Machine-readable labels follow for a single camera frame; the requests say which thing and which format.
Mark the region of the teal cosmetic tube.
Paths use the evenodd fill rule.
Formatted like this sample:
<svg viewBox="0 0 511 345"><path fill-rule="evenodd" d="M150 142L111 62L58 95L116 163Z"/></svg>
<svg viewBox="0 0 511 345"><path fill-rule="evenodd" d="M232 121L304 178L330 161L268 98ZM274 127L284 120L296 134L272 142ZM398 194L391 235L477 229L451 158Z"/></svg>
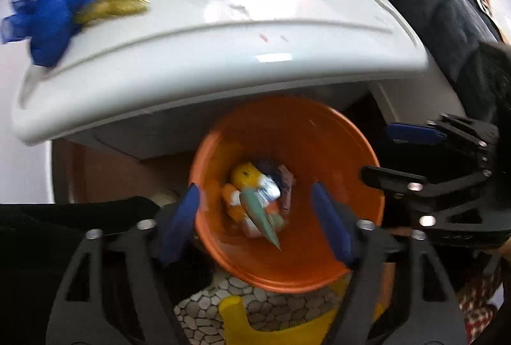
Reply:
<svg viewBox="0 0 511 345"><path fill-rule="evenodd" d="M251 187L242 189L240 201L245 213L247 213L260 234L276 248L281 249L277 235L285 224L281 215L269 212L269 204L257 190Z"/></svg>

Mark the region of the yellow-green hair claw clip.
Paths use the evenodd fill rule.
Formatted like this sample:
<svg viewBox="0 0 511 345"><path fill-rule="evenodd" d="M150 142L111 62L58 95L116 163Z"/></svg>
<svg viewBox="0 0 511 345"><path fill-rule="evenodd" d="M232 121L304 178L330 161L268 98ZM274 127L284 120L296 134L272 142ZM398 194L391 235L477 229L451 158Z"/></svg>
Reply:
<svg viewBox="0 0 511 345"><path fill-rule="evenodd" d="M94 0L74 15L74 22L89 25L99 20L141 14L148 8L148 0Z"/></svg>

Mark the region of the blue sheer scarf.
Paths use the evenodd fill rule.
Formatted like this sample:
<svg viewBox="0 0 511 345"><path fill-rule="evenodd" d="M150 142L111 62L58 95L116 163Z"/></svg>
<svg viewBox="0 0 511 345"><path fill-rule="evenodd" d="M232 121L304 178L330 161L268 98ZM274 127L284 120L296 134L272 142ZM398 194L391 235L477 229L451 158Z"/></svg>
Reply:
<svg viewBox="0 0 511 345"><path fill-rule="evenodd" d="M13 14L1 23L2 43L29 41L34 65L56 66L80 24L74 17L96 0L11 0Z"/></svg>

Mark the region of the blue white medicine box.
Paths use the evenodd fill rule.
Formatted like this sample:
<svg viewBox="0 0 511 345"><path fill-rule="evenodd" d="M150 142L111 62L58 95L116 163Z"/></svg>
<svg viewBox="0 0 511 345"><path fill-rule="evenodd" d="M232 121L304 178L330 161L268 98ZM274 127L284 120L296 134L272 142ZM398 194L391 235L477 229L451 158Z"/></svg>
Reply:
<svg viewBox="0 0 511 345"><path fill-rule="evenodd" d="M291 210L294 175L283 164L277 168L277 171L281 178L281 213L283 216L289 216Z"/></svg>

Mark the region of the white blue ointment tube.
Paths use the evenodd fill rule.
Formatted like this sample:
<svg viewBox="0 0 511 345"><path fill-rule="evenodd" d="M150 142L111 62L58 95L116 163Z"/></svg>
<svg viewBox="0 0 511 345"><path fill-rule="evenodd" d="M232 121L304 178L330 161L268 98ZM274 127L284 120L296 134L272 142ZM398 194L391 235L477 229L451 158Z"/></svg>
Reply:
<svg viewBox="0 0 511 345"><path fill-rule="evenodd" d="M260 174L257 178L257 187L255 190L263 207L277 201L281 197L281 190L275 181L265 174Z"/></svg>

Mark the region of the yellow round toy watering can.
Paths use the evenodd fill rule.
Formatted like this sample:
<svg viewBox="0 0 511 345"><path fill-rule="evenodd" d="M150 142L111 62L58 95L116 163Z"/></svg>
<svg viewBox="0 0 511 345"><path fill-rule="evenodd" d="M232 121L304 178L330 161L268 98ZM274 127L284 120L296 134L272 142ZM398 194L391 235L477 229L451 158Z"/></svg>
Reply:
<svg viewBox="0 0 511 345"><path fill-rule="evenodd" d="M231 172L230 182L238 189L245 187L259 188L263 181L263 174L252 163L237 165Z"/></svg>

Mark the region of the orange trash bucket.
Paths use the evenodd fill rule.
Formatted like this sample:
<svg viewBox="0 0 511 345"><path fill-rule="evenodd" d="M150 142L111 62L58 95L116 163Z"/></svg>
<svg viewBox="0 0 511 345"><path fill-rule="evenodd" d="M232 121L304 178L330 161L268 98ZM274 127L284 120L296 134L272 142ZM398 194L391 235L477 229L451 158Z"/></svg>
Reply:
<svg viewBox="0 0 511 345"><path fill-rule="evenodd" d="M247 237L227 212L224 187L253 164L281 185L285 220L277 245ZM279 293L320 289L344 276L312 205L321 183L332 198L380 224L385 199L365 186L360 171L378 164L359 129L336 110L304 97L267 97L223 116L201 142L190 181L199 187L196 230L206 251L236 278Z"/></svg>

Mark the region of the dark blue quilt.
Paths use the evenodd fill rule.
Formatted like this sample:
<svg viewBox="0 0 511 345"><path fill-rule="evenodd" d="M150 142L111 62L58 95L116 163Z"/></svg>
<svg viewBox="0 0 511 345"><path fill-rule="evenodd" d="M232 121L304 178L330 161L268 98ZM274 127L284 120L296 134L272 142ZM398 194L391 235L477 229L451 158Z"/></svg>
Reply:
<svg viewBox="0 0 511 345"><path fill-rule="evenodd" d="M465 113L510 120L510 46L475 0L389 0L415 30Z"/></svg>

